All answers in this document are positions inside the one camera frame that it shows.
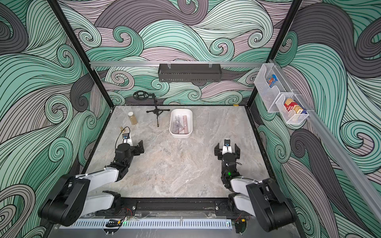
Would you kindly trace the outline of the long pink ruler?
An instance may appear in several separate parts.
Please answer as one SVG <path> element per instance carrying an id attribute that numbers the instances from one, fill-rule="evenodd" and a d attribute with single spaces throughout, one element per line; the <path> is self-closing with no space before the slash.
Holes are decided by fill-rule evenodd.
<path id="1" fill-rule="evenodd" d="M 189 133 L 189 127 L 188 127 L 188 118 L 186 115 L 180 115 L 180 121 L 182 126 L 184 127 L 184 131 L 182 134 L 188 134 Z"/>

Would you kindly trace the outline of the white plastic storage box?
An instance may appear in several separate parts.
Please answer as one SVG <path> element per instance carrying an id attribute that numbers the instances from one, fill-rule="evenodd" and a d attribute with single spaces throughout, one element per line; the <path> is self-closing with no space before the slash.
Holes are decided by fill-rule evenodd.
<path id="1" fill-rule="evenodd" d="M 170 134 L 177 139 L 189 138 L 193 131 L 193 113 L 190 109 L 174 109 L 170 119 Z"/>

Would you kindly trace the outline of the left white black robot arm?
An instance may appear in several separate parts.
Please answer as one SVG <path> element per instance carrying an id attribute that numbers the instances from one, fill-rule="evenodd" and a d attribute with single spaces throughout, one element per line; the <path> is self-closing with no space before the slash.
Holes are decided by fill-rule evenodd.
<path id="1" fill-rule="evenodd" d="M 115 149 L 110 165 L 89 174 L 63 175 L 53 186 L 38 209 L 38 217 L 51 223 L 70 226 L 84 215 L 106 211 L 117 215 L 122 211 L 121 195 L 117 192 L 92 192 L 109 183 L 120 181 L 128 173 L 133 158 L 144 153 L 144 143 L 122 143 Z"/>

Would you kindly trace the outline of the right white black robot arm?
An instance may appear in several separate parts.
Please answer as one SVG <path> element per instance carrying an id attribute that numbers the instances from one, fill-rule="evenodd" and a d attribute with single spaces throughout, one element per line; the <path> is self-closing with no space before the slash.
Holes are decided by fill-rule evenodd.
<path id="1" fill-rule="evenodd" d="M 222 147 L 215 146 L 214 155 L 221 162 L 221 181 L 232 192 L 228 198 L 232 213 L 246 212 L 255 217 L 266 232 L 296 222 L 295 209 L 274 179 L 257 181 L 239 173 L 241 150 L 236 144 L 232 147 L 231 141 L 226 139 Z"/>

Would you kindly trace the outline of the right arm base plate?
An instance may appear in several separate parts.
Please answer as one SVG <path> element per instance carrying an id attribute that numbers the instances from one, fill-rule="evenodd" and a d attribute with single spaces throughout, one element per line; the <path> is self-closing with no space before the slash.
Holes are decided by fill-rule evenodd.
<path id="1" fill-rule="evenodd" d="M 216 216 L 235 218 L 238 218 L 240 215 L 244 218 L 249 218 L 251 216 L 251 214 L 245 211 L 238 210 L 228 198 L 217 199 L 214 201 L 214 204 Z"/>

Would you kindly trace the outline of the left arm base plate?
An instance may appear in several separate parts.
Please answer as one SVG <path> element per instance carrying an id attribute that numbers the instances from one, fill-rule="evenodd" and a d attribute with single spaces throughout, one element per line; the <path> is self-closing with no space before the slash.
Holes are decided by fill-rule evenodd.
<path id="1" fill-rule="evenodd" d="M 100 210 L 95 212 L 96 216 L 106 217 L 133 217 L 137 206 L 136 200 L 122 199 L 120 202 L 114 202 L 112 207 L 107 210 Z"/>

